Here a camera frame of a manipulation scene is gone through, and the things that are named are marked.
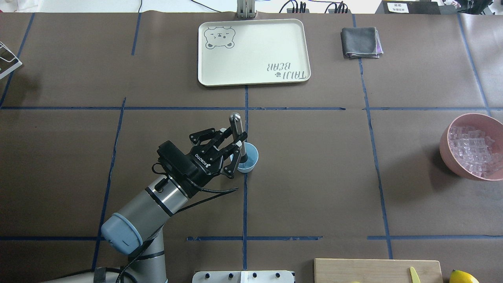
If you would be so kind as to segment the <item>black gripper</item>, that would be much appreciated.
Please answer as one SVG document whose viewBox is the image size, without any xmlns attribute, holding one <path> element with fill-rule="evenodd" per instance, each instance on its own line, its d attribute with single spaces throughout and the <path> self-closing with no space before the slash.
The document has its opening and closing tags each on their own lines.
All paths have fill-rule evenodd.
<svg viewBox="0 0 503 283">
<path fill-rule="evenodd" d="M 228 179 L 234 179 L 234 172 L 237 170 L 241 157 L 242 142 L 248 137 L 246 131 L 241 134 L 238 140 L 233 140 L 231 144 L 219 150 L 219 146 L 226 138 L 232 134 L 231 128 L 215 130 L 210 128 L 190 134 L 190 141 L 193 144 L 190 154 L 195 156 L 215 156 L 214 165 L 217 173 L 224 175 Z M 171 176 L 188 198 L 194 197 L 198 192 L 222 193 L 222 191 L 204 188 L 214 175 L 209 175 L 208 170 L 194 159 L 190 154 L 184 154 L 171 141 L 167 140 L 161 144 L 157 153 L 158 162 L 165 172 Z"/>
</svg>

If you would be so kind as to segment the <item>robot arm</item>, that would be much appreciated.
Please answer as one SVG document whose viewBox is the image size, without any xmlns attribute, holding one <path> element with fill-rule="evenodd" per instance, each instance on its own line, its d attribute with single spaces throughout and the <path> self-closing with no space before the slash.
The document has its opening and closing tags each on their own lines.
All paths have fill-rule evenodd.
<svg viewBox="0 0 503 283">
<path fill-rule="evenodd" d="M 101 267 L 56 278 L 55 283 L 167 283 L 162 228 L 176 213 L 190 208 L 187 202 L 198 192 L 213 198 L 227 190 L 206 189 L 219 175 L 230 179 L 246 159 L 247 133 L 231 126 L 190 135 L 192 148 L 184 154 L 171 141 L 158 147 L 159 177 L 144 191 L 104 222 L 101 233 L 117 251 L 128 256 L 119 268 Z"/>
</svg>

